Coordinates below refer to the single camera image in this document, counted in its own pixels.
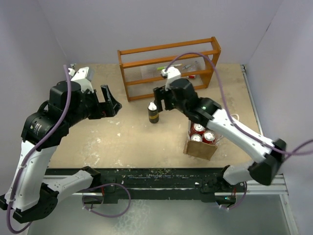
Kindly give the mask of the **black beverage can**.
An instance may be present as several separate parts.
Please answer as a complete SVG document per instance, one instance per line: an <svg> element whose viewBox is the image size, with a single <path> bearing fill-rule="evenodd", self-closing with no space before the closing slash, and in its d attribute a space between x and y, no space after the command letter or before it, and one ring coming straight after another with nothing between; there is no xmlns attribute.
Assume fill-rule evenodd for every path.
<svg viewBox="0 0 313 235"><path fill-rule="evenodd" d="M159 121L159 112L154 102L150 102L147 106L149 122L156 124Z"/></svg>

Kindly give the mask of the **brown canvas tote bag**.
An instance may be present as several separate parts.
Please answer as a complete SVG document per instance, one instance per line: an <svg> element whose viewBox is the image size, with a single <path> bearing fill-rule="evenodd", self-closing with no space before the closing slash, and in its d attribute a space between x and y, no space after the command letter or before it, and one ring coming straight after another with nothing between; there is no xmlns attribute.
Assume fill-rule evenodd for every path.
<svg viewBox="0 0 313 235"><path fill-rule="evenodd" d="M192 134L195 134L192 130L192 125L194 122L188 121L188 129L187 129L187 136L186 136L186 141L183 149L183 153L186 155L189 155L191 157L199 158L199 159L204 159L204 160L211 160L212 156L216 152L218 148L218 144L220 141L224 138L223 135L213 131L216 135L216 144L211 145L207 144L204 142L197 142L197 141L191 141L190 136Z"/></svg>

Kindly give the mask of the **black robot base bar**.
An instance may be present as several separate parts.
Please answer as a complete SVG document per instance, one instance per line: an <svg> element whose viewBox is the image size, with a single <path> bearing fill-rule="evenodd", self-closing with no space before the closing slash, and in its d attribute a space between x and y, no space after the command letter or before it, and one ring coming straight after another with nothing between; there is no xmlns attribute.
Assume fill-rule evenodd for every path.
<svg viewBox="0 0 313 235"><path fill-rule="evenodd" d="M221 168L99 168L100 180L88 192L104 194L104 202L132 200L199 200L234 204L240 182L223 181Z"/></svg>

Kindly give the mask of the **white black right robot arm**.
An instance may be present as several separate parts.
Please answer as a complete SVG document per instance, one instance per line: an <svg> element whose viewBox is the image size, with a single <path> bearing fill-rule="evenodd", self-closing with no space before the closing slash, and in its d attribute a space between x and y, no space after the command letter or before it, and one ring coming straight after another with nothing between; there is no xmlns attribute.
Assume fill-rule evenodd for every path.
<svg viewBox="0 0 313 235"><path fill-rule="evenodd" d="M265 186L272 183L285 159L285 141L273 141L233 119L214 100L199 97L185 78L173 81L168 89L155 88L154 97L158 111L177 109L190 121L221 134L251 157L250 162L224 168L217 180L220 190L230 191L235 184L250 180Z"/></svg>

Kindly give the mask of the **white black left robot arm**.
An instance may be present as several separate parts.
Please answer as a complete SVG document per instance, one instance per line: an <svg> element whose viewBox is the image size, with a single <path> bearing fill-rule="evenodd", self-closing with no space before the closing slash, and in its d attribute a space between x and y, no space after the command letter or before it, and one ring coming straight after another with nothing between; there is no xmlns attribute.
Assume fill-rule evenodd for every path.
<svg viewBox="0 0 313 235"><path fill-rule="evenodd" d="M19 165L9 191L0 197L1 209L13 210L13 218L21 224L46 218L78 191L100 188L101 174L90 166L55 183L43 182L52 155L70 127L84 119L111 118L122 108L107 85L101 86L105 100L99 102L96 90L70 84L70 91L66 81L53 86L49 99L24 123Z"/></svg>

